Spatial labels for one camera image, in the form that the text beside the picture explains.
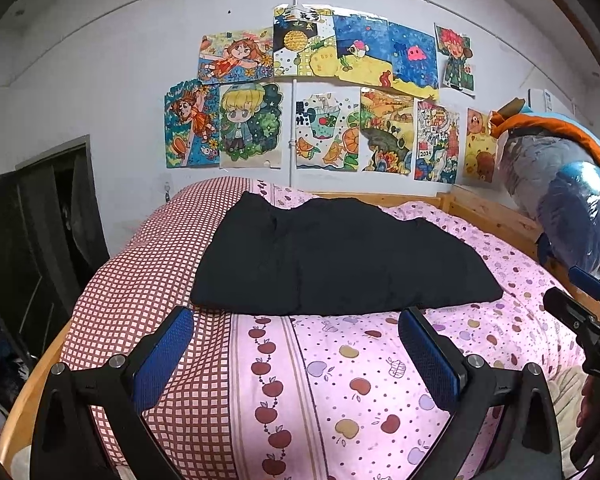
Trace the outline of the person's right hand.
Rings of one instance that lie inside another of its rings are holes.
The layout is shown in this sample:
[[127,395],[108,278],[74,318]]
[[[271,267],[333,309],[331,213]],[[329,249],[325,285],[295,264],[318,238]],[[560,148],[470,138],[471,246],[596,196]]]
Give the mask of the person's right hand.
[[570,451],[570,460],[578,471],[590,460],[593,463],[584,478],[600,479],[600,378],[588,376],[582,389],[580,414],[577,418],[576,440]]

